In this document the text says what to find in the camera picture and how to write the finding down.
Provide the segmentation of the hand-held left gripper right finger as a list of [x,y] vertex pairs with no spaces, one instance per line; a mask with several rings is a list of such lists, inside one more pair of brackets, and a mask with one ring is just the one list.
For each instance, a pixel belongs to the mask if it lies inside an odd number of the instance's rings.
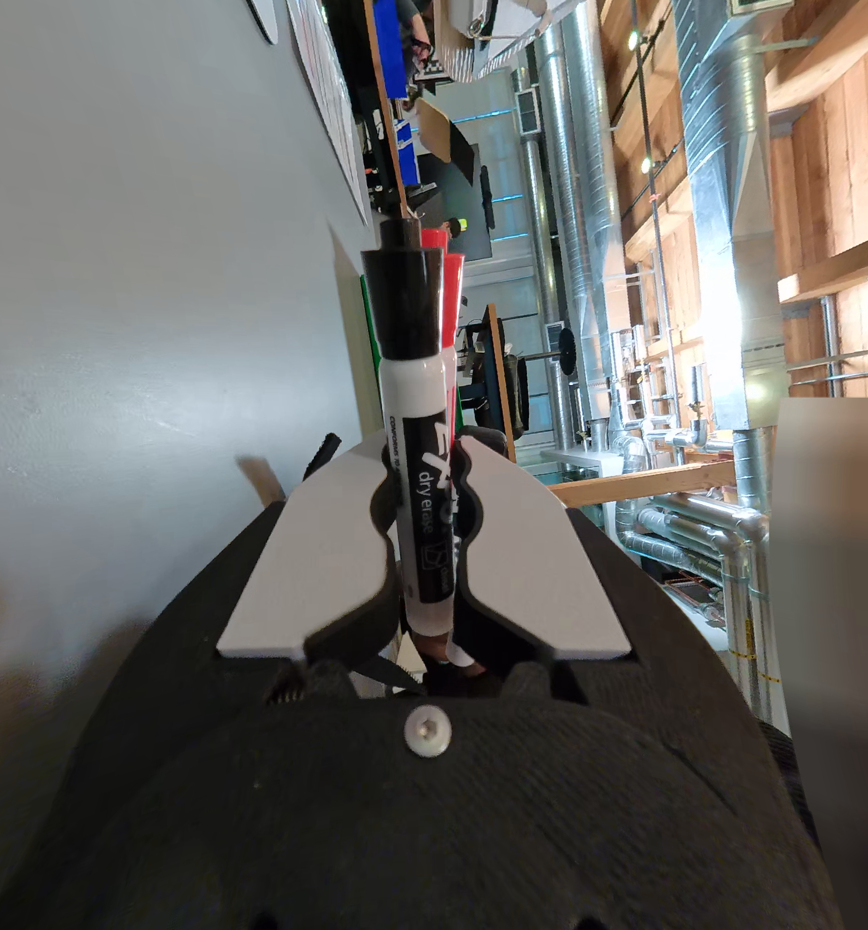
[[454,642],[476,660],[612,660],[631,645],[566,507],[473,436],[454,445],[464,530]]

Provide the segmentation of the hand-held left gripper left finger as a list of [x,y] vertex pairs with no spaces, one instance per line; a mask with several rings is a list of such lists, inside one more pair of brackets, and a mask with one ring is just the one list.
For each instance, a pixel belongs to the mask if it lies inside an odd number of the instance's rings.
[[225,658],[369,660],[400,622],[397,493],[373,434],[292,492],[217,643]]

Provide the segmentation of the black dry-erase marker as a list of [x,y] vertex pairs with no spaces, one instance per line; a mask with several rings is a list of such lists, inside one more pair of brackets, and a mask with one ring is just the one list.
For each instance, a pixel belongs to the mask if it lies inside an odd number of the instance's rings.
[[396,529],[409,628],[449,634],[455,563],[451,445],[441,359],[443,253],[416,218],[387,217],[362,252],[381,352],[378,387],[398,491]]

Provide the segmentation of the red dry-erase marker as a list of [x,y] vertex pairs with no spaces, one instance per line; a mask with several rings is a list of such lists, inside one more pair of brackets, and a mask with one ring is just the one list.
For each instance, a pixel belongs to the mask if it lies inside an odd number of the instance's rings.
[[456,432],[458,402],[455,339],[461,307],[465,257],[449,251],[448,233],[444,230],[423,229],[421,244],[424,248],[440,248],[443,253],[441,359],[447,390],[447,426],[452,443]]

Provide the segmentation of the silver ducts bundle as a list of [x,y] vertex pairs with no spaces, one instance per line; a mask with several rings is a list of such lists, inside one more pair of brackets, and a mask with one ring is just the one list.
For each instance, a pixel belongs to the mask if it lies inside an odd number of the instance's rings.
[[627,552],[700,575],[716,584],[748,579],[743,544],[725,531],[699,525],[672,512],[640,506],[640,500],[615,504],[616,538]]

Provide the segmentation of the person's right hand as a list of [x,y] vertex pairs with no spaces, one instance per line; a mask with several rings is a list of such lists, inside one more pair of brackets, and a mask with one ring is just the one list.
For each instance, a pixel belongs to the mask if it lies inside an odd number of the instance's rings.
[[471,660],[464,664],[461,650],[451,645],[451,634],[424,636],[411,631],[412,642],[426,668],[446,668],[464,678],[477,678],[486,672],[479,663]]

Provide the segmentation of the wooden handrail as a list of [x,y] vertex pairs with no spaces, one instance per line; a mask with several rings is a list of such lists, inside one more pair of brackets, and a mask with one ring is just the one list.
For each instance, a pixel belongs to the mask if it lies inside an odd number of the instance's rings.
[[665,469],[549,485],[547,490],[570,508],[617,503],[675,493],[695,493],[735,485],[732,460],[695,462]]

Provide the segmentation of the shiny steel pipe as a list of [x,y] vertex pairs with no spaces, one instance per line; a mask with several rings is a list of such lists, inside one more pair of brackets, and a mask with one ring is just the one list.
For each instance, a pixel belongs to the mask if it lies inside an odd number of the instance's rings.
[[719,553],[729,668],[753,714],[789,733],[769,584],[769,518],[775,427],[736,431],[737,503],[704,494],[654,496],[671,533]]

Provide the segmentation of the black round fan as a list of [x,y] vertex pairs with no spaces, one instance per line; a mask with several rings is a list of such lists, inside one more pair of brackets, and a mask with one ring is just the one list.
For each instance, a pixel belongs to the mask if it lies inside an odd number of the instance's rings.
[[549,325],[546,328],[548,351],[530,355],[518,355],[516,365],[527,365],[535,361],[556,362],[559,371],[566,378],[571,378],[577,367],[576,341],[574,333],[565,326]]

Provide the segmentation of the green plastic bin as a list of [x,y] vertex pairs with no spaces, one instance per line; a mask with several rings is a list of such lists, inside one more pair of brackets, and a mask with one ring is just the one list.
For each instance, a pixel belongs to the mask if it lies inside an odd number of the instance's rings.
[[[461,422],[458,419],[457,411],[457,386],[456,386],[456,363],[457,352],[455,349],[456,332],[459,320],[459,314],[463,304],[463,280],[465,270],[465,257],[462,255],[447,255],[447,265],[444,273],[444,297],[443,297],[443,321],[442,321],[442,349],[441,356],[445,364],[445,374],[447,377],[448,387],[448,404],[447,415],[448,424],[451,427],[451,433],[456,431],[456,424]],[[379,349],[374,324],[372,322],[371,303],[368,293],[368,285],[364,275],[360,277],[360,286],[363,296],[364,309],[366,314],[368,332],[372,349],[372,362],[376,379],[379,379],[379,367],[381,363],[381,352]]]

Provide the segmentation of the blue plastic bin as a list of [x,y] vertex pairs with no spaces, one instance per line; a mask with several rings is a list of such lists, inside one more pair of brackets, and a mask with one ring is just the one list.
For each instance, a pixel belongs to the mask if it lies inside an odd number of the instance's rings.
[[[401,28],[394,2],[374,2],[385,84],[392,103],[408,99],[409,79],[415,72],[411,40],[407,31]],[[405,188],[415,187],[419,178],[411,125],[405,117],[398,115],[394,115],[394,125]]]

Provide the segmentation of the vertical silver duct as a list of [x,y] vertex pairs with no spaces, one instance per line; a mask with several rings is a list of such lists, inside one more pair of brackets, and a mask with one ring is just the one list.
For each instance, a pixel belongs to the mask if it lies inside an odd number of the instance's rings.
[[624,432],[617,337],[629,330],[614,147],[597,2],[572,2],[534,43],[569,327],[584,419]]

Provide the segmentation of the white wall board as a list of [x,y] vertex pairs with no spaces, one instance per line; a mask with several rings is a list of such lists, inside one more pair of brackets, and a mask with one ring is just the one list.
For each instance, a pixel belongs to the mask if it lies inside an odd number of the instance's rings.
[[368,195],[358,128],[345,76],[338,60],[324,5],[286,1],[292,35],[328,139],[347,181],[358,215],[370,224]]

